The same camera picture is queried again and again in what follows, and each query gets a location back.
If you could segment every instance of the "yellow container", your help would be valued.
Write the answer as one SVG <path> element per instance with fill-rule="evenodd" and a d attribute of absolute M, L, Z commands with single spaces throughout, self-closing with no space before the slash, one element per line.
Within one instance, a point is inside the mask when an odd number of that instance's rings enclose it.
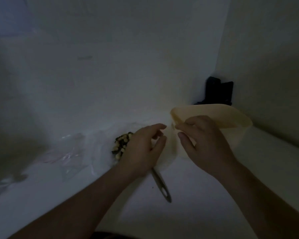
<path fill-rule="evenodd" d="M 177 135 L 180 132 L 175 129 L 174 126 L 176 124 L 184 122 L 189 117 L 200 115 L 209 116 L 215 121 L 231 149 L 239 145 L 247 129 L 252 126 L 251 119 L 232 106 L 225 104 L 190 105 L 175 107 L 171 110 L 171 117 L 173 119 L 172 127 L 175 134 Z M 176 140 L 177 155 L 187 157 L 178 136 L 176 136 Z"/>

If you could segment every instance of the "forearm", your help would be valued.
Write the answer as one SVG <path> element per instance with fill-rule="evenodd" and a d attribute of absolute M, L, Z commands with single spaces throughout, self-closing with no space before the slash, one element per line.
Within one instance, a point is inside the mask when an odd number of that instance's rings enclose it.
<path fill-rule="evenodd" d="M 235 163 L 217 178 L 238 204 L 259 238 L 299 238 L 299 212 L 246 167 Z"/>
<path fill-rule="evenodd" d="M 11 238 L 89 238 L 108 208 L 134 179 L 129 169 L 119 164 Z"/>

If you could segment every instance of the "utensil handle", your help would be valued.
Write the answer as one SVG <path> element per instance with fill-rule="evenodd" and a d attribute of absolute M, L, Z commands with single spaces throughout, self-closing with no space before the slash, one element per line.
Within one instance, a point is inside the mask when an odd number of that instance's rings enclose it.
<path fill-rule="evenodd" d="M 151 172 L 152 172 L 152 176 L 153 176 L 159 190 L 163 194 L 164 198 L 169 203 L 171 203 L 171 195 L 168 192 L 167 186 L 164 184 L 163 180 L 161 179 L 161 177 L 158 175 L 158 173 L 155 171 L 154 168 L 152 168 Z"/>

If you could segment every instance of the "bare skin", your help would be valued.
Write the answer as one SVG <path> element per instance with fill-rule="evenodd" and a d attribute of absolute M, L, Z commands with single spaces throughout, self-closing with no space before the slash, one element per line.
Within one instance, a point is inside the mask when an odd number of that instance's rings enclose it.
<path fill-rule="evenodd" d="M 166 143 L 160 129 L 165 128 L 155 124 L 138 130 L 117 166 L 10 238 L 89 238 L 120 193 L 156 165 Z M 151 139 L 157 137 L 152 148 Z"/>
<path fill-rule="evenodd" d="M 178 136 L 191 160 L 224 186 L 259 238 L 299 238 L 299 212 L 235 159 L 208 116 L 191 117 L 176 128 L 183 131 Z"/>
<path fill-rule="evenodd" d="M 164 128 L 155 124 L 137 131 L 116 167 L 11 238 L 89 238 L 119 194 L 155 166 L 166 143 Z M 299 238 L 299 212 L 235 159 L 209 117 L 191 117 L 176 128 L 183 131 L 178 136 L 191 160 L 224 186 L 259 238 Z"/>

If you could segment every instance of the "wall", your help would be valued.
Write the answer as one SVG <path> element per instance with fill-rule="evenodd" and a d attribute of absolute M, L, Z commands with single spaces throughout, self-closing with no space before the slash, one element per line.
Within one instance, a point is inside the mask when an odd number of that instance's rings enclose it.
<path fill-rule="evenodd" d="M 230 2 L 27 1 L 36 31 L 0 38 L 0 165 L 67 134 L 202 99 Z"/>
<path fill-rule="evenodd" d="M 231 0 L 215 74 L 257 126 L 299 146 L 299 0 Z"/>

